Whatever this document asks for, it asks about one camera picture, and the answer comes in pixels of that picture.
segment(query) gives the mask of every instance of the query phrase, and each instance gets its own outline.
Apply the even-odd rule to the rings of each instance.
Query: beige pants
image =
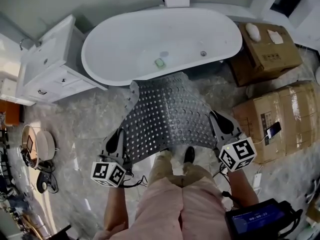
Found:
[[[155,158],[149,175],[148,186],[165,177],[167,177],[172,184],[181,188],[197,182],[203,177],[207,177],[216,184],[210,172],[203,167],[194,165],[190,162],[183,164],[184,175],[174,175],[172,171],[171,158],[172,153],[168,150],[161,151],[160,155]]]

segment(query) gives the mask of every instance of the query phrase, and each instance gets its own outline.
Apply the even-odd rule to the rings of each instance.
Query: sink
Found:
[[[34,88],[43,75],[67,62],[75,21],[73,15],[62,20],[39,39],[42,42],[40,47],[32,46],[21,58],[16,88],[18,97]]]
[[[129,85],[237,54],[242,36],[227,16],[204,8],[164,8],[120,14],[100,23],[81,51],[100,83]]]

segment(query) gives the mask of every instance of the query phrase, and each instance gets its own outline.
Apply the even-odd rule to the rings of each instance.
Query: gray perforated bath mat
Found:
[[[136,80],[130,89],[131,111],[120,128],[133,164],[176,145],[215,147],[208,117],[211,108],[184,73]]]

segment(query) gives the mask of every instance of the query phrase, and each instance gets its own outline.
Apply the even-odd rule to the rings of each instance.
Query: drawer handle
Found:
[[[38,90],[38,94],[45,95],[45,94],[47,94],[47,92],[46,91],[42,92],[41,90]]]

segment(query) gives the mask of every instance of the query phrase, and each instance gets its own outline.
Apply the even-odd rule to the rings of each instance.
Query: green soap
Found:
[[[156,64],[156,66],[158,67],[158,69],[164,69],[166,67],[165,62],[161,59],[161,58],[157,58],[154,63]]]

